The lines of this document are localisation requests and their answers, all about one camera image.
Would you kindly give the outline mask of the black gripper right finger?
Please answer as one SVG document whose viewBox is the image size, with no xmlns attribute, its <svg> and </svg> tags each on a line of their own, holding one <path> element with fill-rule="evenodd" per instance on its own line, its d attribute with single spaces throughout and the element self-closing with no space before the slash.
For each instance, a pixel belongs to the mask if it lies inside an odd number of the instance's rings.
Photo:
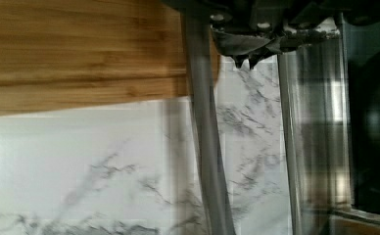
<svg viewBox="0 0 380 235">
<path fill-rule="evenodd" d="M 304 29 L 297 30 L 296 32 L 284 31 L 281 35 L 276 36 L 263 47 L 249 54 L 249 68 L 252 70 L 259 61 L 265 60 L 274 55 L 293 52 L 301 47 L 311 46 L 339 37 L 340 30 L 338 28 Z"/>
</svg>

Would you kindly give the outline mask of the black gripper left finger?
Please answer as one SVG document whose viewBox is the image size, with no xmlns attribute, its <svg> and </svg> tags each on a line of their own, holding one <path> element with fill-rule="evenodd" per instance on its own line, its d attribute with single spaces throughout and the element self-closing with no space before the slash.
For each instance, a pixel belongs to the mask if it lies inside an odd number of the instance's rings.
<svg viewBox="0 0 380 235">
<path fill-rule="evenodd" d="M 211 34 L 217 52 L 232 58 L 237 69 L 240 69 L 245 61 L 248 61 L 249 68 L 253 69 L 265 58 L 266 51 L 263 47 L 271 42 L 271 39 L 266 37 L 234 34 L 226 32 L 223 28 L 212 27 Z"/>
</svg>

